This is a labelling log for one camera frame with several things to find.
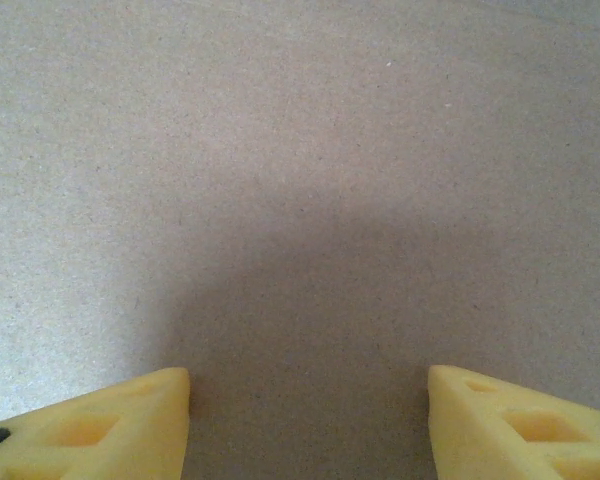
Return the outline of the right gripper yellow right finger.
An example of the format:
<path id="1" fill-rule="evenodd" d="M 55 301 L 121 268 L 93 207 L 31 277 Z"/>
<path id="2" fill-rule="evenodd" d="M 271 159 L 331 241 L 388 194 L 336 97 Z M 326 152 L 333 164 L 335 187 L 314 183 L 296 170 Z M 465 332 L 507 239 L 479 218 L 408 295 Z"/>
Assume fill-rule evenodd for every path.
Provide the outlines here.
<path id="1" fill-rule="evenodd" d="M 428 371 L 440 479 L 600 479 L 600 410 L 449 365 Z"/>

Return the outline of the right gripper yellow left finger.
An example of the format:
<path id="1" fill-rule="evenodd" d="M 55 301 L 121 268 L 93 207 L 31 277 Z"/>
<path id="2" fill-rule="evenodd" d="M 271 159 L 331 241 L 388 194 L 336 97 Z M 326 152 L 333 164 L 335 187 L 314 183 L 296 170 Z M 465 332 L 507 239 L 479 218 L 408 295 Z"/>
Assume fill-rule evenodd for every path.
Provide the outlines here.
<path id="1" fill-rule="evenodd" d="M 0 421 L 0 479 L 178 479 L 190 377 L 165 368 Z"/>

